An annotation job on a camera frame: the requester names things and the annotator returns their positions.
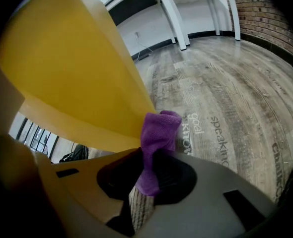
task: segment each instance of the brick wall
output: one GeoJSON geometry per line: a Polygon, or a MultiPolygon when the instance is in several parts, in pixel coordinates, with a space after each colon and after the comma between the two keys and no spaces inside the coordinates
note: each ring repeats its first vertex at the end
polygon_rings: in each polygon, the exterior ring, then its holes
{"type": "Polygon", "coordinates": [[[267,40],[293,54],[293,30],[271,0],[235,0],[240,32],[267,40]]]}

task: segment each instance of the purple microfiber towel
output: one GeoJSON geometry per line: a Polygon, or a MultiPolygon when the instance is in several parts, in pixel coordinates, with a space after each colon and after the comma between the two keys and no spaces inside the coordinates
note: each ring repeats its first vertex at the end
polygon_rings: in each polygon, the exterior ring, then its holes
{"type": "Polygon", "coordinates": [[[182,118],[173,111],[147,113],[141,133],[144,169],[136,183],[142,194],[155,196],[160,192],[157,178],[152,171],[152,156],[158,149],[175,151],[175,136],[181,122],[182,118]]]}

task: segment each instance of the yellow plastic panel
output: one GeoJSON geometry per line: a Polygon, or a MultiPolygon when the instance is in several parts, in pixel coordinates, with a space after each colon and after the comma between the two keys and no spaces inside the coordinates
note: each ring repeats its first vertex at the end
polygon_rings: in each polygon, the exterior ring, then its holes
{"type": "Polygon", "coordinates": [[[23,113],[87,146],[140,146],[155,112],[116,26],[99,0],[31,0],[0,41],[0,68],[24,95],[23,113]]]}

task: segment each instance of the wooden floor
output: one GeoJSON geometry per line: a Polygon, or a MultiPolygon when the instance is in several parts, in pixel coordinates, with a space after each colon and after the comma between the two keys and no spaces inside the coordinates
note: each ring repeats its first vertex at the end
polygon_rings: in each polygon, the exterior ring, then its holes
{"type": "MultiPolygon", "coordinates": [[[[182,118],[177,151],[229,167],[276,201],[293,168],[293,68],[231,37],[171,45],[136,62],[159,112],[182,118]]],[[[135,229],[152,199],[131,194],[135,229]]]]}

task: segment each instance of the black bag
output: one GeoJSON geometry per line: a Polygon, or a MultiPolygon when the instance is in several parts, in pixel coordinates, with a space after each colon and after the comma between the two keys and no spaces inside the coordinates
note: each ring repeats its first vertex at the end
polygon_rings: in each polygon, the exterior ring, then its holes
{"type": "Polygon", "coordinates": [[[59,162],[79,161],[85,159],[88,159],[88,147],[77,145],[73,152],[64,155],[59,162]]]}

